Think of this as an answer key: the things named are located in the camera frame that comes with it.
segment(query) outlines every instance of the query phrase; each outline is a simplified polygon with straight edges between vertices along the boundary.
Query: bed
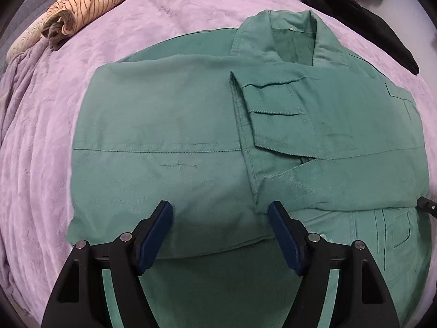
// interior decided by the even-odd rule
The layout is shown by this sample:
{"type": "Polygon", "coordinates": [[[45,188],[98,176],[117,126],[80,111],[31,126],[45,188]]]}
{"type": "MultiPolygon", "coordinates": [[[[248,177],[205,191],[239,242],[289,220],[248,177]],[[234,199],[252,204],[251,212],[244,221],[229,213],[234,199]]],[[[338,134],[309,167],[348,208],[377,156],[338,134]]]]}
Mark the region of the bed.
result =
{"type": "MultiPolygon", "coordinates": [[[[126,0],[78,32],[59,51],[41,39],[8,66],[0,95],[10,99],[0,139],[0,284],[41,322],[71,245],[71,144],[82,98],[95,69],[175,36],[238,27],[259,11],[305,11],[299,0],[126,0]]],[[[409,90],[423,121],[430,199],[437,199],[437,94],[385,52],[316,11],[339,41],[409,90]]],[[[433,237],[437,224],[433,223],[433,237]]],[[[413,317],[435,294],[437,253],[413,317]]]]}

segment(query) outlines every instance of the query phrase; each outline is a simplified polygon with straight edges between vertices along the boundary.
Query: blue gripper pad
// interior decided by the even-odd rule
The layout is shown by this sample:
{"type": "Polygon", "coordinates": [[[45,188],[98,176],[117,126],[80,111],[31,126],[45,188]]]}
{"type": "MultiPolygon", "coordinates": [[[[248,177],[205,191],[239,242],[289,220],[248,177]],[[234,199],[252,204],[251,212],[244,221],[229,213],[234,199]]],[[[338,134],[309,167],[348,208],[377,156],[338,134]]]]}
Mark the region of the blue gripper pad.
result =
{"type": "Polygon", "coordinates": [[[274,202],[269,206],[268,217],[288,267],[300,276],[303,271],[303,266],[302,259],[300,258],[299,246],[285,224],[280,215],[279,209],[274,202]]]}
{"type": "Polygon", "coordinates": [[[152,267],[172,222],[173,207],[167,202],[150,228],[148,235],[141,243],[140,258],[137,264],[137,269],[141,274],[144,274],[147,269],[152,267]]]}

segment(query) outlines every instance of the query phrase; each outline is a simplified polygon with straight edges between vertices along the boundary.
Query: green fabric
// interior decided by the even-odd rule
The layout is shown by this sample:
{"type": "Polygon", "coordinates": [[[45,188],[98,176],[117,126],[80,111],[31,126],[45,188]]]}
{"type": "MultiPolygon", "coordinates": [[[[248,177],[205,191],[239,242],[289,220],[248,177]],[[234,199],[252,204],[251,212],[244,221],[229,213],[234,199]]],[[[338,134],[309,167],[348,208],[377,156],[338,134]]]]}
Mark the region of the green fabric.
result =
{"type": "Polygon", "coordinates": [[[265,216],[280,200],[329,241],[365,241],[405,322],[430,261],[429,220],[414,209],[429,182],[421,127],[410,93],[309,11],[177,37],[96,70],[68,239],[112,241],[166,199],[173,226],[141,277],[160,326],[280,327],[300,283],[265,216]]]}

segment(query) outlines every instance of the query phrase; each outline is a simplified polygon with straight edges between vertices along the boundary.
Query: metal pin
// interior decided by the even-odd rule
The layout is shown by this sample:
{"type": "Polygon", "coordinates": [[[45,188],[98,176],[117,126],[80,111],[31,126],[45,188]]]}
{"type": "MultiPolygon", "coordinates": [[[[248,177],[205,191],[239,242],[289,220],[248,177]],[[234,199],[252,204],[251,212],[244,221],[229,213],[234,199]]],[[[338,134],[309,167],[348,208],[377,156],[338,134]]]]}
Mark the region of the metal pin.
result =
{"type": "Polygon", "coordinates": [[[132,234],[129,233],[129,232],[123,233],[123,234],[120,236],[120,240],[121,240],[122,242],[129,242],[131,239],[132,239],[132,234]]]}
{"type": "Polygon", "coordinates": [[[317,233],[310,233],[308,234],[308,239],[313,243],[317,243],[320,240],[320,236],[317,233]]]}
{"type": "Polygon", "coordinates": [[[363,250],[364,248],[366,248],[366,244],[364,244],[364,242],[362,241],[356,241],[355,247],[359,250],[363,250]]]}
{"type": "Polygon", "coordinates": [[[87,246],[87,242],[84,241],[83,239],[81,239],[80,241],[78,241],[78,242],[76,243],[76,248],[77,248],[77,249],[83,249],[83,248],[86,247],[86,246],[87,246]]]}

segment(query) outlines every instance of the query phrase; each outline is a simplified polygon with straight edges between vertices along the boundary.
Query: metal bolt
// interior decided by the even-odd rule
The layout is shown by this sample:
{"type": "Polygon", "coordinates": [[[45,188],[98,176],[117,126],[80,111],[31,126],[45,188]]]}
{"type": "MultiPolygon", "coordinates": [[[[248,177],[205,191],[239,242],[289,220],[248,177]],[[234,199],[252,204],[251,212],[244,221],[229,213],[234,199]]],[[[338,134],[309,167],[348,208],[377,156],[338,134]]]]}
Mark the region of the metal bolt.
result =
{"type": "Polygon", "coordinates": [[[123,233],[120,236],[120,239],[121,239],[122,242],[129,242],[132,239],[132,234],[129,233],[129,232],[123,233]]]}
{"type": "Polygon", "coordinates": [[[363,250],[364,248],[366,248],[366,244],[364,244],[364,242],[362,241],[356,241],[355,247],[359,250],[363,250]]]}
{"type": "Polygon", "coordinates": [[[320,240],[320,236],[317,233],[310,233],[308,234],[308,239],[313,243],[317,243],[320,240]]]}
{"type": "Polygon", "coordinates": [[[77,249],[83,249],[86,246],[87,246],[87,242],[84,241],[83,239],[76,243],[76,248],[77,249]]]}

